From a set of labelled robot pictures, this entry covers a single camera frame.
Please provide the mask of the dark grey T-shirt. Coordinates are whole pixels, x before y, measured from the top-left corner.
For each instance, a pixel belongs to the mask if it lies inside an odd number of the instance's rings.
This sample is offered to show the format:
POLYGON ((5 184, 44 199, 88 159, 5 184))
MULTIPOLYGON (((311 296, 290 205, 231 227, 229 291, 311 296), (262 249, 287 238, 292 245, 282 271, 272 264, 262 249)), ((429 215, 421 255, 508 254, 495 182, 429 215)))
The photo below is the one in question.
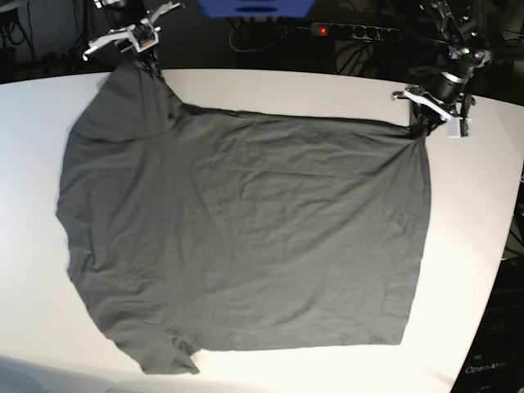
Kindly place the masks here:
POLYGON ((56 216, 97 328, 180 374, 199 350, 399 344, 430 210, 405 127, 193 106, 125 64, 70 131, 56 216))

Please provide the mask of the blue plastic box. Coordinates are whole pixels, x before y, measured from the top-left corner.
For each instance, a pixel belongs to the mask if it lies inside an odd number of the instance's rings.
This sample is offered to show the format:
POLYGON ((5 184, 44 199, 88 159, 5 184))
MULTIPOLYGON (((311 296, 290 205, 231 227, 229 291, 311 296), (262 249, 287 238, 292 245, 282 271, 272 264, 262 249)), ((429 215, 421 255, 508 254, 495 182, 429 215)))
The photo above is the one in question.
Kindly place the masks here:
POLYGON ((201 10, 211 17, 302 18, 314 0, 199 0, 201 10))

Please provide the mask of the black power strip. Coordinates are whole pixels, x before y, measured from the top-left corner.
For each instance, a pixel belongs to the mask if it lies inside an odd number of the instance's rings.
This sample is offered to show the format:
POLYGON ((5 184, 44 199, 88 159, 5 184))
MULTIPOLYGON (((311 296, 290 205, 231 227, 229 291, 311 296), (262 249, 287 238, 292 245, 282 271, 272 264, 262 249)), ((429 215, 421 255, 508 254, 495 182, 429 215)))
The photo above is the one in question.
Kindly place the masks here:
POLYGON ((308 30, 314 36, 328 37, 335 40, 399 42, 402 38, 398 29, 373 25, 315 22, 311 24, 308 30))

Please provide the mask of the black OpenArm case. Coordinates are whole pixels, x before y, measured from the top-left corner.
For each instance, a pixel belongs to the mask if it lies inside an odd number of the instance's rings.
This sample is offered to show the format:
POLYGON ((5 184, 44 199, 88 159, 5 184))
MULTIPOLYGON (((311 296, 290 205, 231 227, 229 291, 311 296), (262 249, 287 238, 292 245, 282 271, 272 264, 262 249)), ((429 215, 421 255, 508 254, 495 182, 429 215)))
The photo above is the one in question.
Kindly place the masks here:
POLYGON ((523 258, 500 263, 452 392, 523 391, 523 258))

